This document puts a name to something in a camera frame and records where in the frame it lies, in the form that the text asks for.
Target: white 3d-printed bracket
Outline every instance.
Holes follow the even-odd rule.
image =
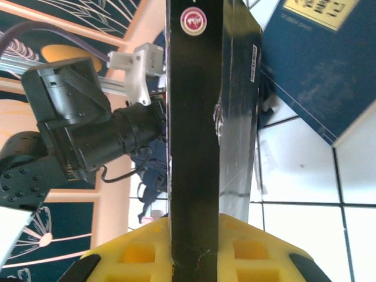
[[[107,67],[125,71],[124,87],[130,105],[151,103],[146,79],[163,75],[163,48],[146,43],[133,54],[110,52]]]

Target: black cable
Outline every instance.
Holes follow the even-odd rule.
[[[104,170],[103,170],[102,175],[100,176],[100,179],[102,179],[103,182],[105,182],[105,183],[114,183],[114,182],[118,182],[120,180],[123,180],[125,178],[128,178],[130,176],[133,176],[137,172],[141,171],[145,167],[146,163],[150,160],[150,158],[152,157],[152,154],[153,154],[152,148],[145,147],[144,149],[147,149],[148,154],[147,154],[145,160],[141,163],[141,165],[139,167],[137,167],[134,170],[132,170],[131,172],[126,173],[126,174],[124,174],[122,176],[119,176],[117,178],[114,178],[114,179],[105,179],[105,177],[107,175],[108,168],[106,166],[103,166]]]

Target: rectangular cutout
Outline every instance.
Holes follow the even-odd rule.
[[[155,247],[144,242],[129,243],[119,260],[119,263],[154,263]]]
[[[141,274],[140,275],[111,275],[108,276],[106,282],[150,282],[152,279],[150,274]]]
[[[235,259],[267,260],[269,259],[266,245],[255,240],[235,240],[233,242]]]
[[[238,282],[280,282],[278,270],[255,270],[239,268],[236,270]]]

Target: barcode label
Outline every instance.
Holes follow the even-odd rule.
[[[257,62],[257,47],[253,45],[252,51],[252,67],[251,67],[251,81],[254,82],[254,77],[256,76],[256,62]]]

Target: sticker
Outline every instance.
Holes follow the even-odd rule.
[[[251,66],[251,82],[254,82],[254,78],[256,77],[256,62],[257,62],[257,46],[255,44],[253,44],[252,66]]]
[[[359,0],[286,0],[283,7],[335,31]]]
[[[184,10],[180,17],[180,24],[186,34],[197,36],[202,34],[206,29],[206,15],[196,7],[190,7]]]

